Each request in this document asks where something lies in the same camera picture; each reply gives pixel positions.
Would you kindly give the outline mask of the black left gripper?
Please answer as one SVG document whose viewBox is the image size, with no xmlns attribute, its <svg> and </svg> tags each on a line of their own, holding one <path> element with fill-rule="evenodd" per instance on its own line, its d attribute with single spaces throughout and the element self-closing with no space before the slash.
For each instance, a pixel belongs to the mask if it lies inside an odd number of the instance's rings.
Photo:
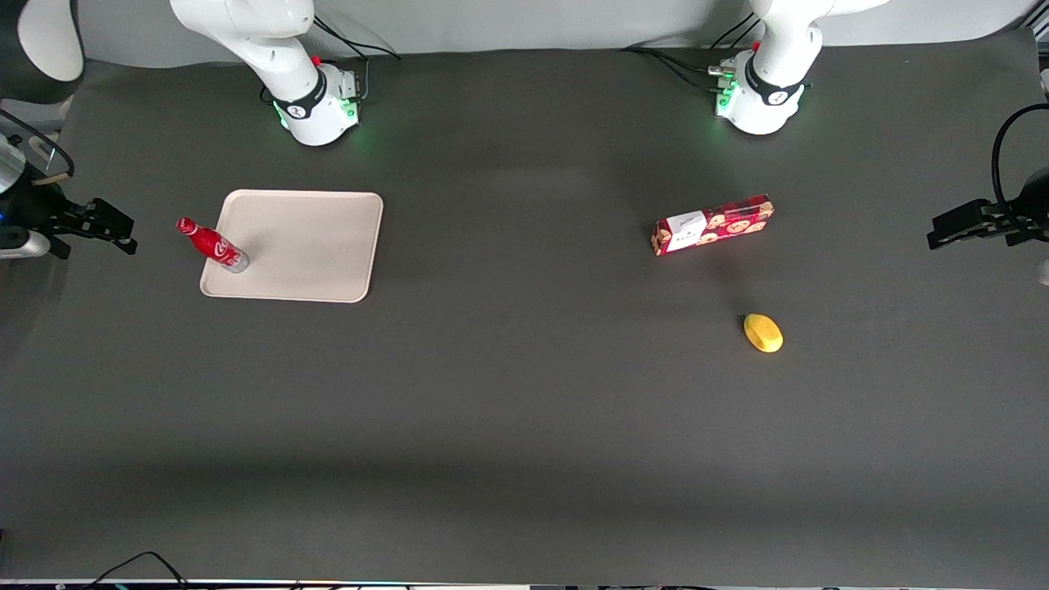
<svg viewBox="0 0 1049 590">
<path fill-rule="evenodd" d="M 1008 247 L 1022 243 L 1048 243 L 1048 168 L 1042 168 L 1026 180 L 1016 198 L 1004 199 L 1000 184 L 994 186 L 1001 215 L 1013 227 L 1006 235 Z M 928 234 L 932 251 L 952 243 L 975 238 L 997 238 L 1003 228 L 997 225 L 997 205 L 988 199 L 975 199 L 933 218 Z"/>
</svg>

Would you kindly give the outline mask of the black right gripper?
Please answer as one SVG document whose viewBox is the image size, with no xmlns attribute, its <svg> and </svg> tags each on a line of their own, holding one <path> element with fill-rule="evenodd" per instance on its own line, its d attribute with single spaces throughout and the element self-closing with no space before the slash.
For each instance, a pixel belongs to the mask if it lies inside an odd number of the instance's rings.
<svg viewBox="0 0 1049 590">
<path fill-rule="evenodd" d="M 138 243 L 131 236 L 94 232 L 134 230 L 131 217 L 109 202 L 90 199 L 82 206 L 79 217 L 76 216 L 78 212 L 79 206 L 66 198 L 62 184 L 34 184 L 31 180 L 19 180 L 3 189 L 1 194 L 2 239 L 12 240 L 16 232 L 23 230 L 36 231 L 49 238 L 52 236 L 52 256 L 59 259 L 68 259 L 71 254 L 71 246 L 64 243 L 63 235 L 111 243 L 128 255 L 134 255 L 138 250 Z"/>
</svg>

